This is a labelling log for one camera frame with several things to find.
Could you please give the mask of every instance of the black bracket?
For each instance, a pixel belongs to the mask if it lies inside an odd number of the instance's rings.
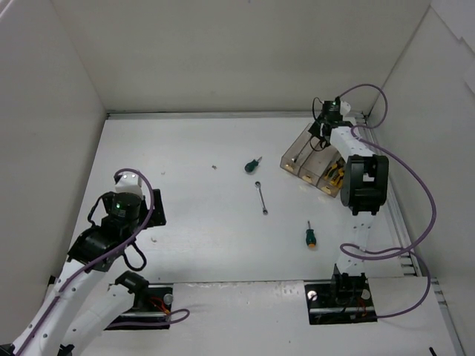
[[[58,356],[72,356],[74,345],[61,345],[59,347]]]
[[[365,180],[365,174],[371,180]],[[340,192],[341,202],[353,215],[360,211],[376,215],[386,202],[388,179],[389,159],[386,156],[349,156]]]
[[[0,356],[14,356],[14,349],[15,346],[13,344],[0,345]]]
[[[114,197],[117,193],[111,192],[102,198],[104,204],[104,209],[107,214],[110,214],[114,210]],[[145,199],[140,203],[140,221],[142,222],[148,214],[147,204]],[[154,211],[148,221],[148,224],[145,228],[153,228],[155,226],[164,226],[166,225],[165,211],[163,210],[162,203],[162,194],[160,189],[154,189]]]
[[[336,97],[335,100],[327,100],[321,107],[320,115],[315,122],[310,126],[308,132],[325,142],[324,147],[330,146],[330,136],[334,128],[341,126],[352,127],[353,124],[349,121],[343,121],[343,116],[340,113],[341,100]]]
[[[310,325],[377,321],[370,286],[364,274],[340,274],[335,266],[331,280],[305,283],[305,296]]]
[[[129,293],[137,295],[146,290],[150,283],[140,274],[132,271],[125,271],[116,279],[116,285],[119,284],[126,287]]]

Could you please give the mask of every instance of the white wall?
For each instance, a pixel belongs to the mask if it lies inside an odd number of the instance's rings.
[[[114,111],[308,111],[382,85],[430,2],[52,1]],[[375,100],[359,91],[353,107]]]
[[[9,1],[0,48],[1,344],[65,260],[105,111],[48,0]]]
[[[384,87],[389,115],[376,131],[435,196],[438,220],[420,250],[439,278],[467,355],[475,355],[475,94],[464,78],[474,62],[463,36],[455,37],[430,9]],[[379,100],[372,120],[380,119],[382,108]],[[390,173],[414,239],[427,226],[428,200],[395,162]]]
[[[3,9],[8,5],[8,3],[11,0],[0,0],[0,13],[3,11]]]

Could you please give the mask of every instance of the tool in bin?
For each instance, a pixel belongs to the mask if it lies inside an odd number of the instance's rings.
[[[330,180],[330,184],[341,188],[343,185],[343,176],[344,176],[344,168],[338,169],[338,172],[333,176],[332,180]]]
[[[330,167],[328,167],[325,172],[323,173],[324,179],[328,180],[330,179],[335,172],[338,171],[338,169],[344,167],[344,160],[340,158],[338,161],[333,163]]]
[[[259,162],[261,161],[261,159],[262,159],[262,156],[257,159],[253,159],[251,162],[245,165],[244,170],[246,171],[246,173],[252,173],[256,169],[256,167],[259,165]]]
[[[298,154],[296,154],[293,158],[292,158],[292,162],[296,163],[297,162],[297,159],[300,157],[300,155],[302,154],[302,151],[305,149],[305,147],[310,143],[310,141],[312,140],[312,137],[309,138],[309,140],[307,141],[307,143],[300,149],[300,151],[298,152]]]
[[[305,242],[307,243],[307,246],[310,248],[315,248],[317,246],[317,239],[315,238],[315,234],[313,233],[313,229],[310,226],[310,221],[307,221],[307,224],[309,228],[307,229],[307,237],[305,238]]]

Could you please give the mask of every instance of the metal bolt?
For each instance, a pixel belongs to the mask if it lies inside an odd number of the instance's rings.
[[[371,298],[371,293],[367,289],[363,289],[361,292],[361,298],[364,300],[369,300]]]
[[[167,305],[170,306],[171,303],[173,303],[173,295],[171,294],[165,294],[163,296],[163,302]]]
[[[316,295],[317,295],[317,292],[316,292],[316,291],[309,291],[309,292],[307,293],[307,298],[308,298],[308,300],[314,300],[314,298],[316,297]]]

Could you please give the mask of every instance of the clear plastic bin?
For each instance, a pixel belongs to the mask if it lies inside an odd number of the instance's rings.
[[[308,132],[311,125],[308,124],[282,156],[281,168],[336,197],[343,181],[344,160],[333,146],[322,151],[314,150],[319,150],[319,146],[318,138],[312,138]]]

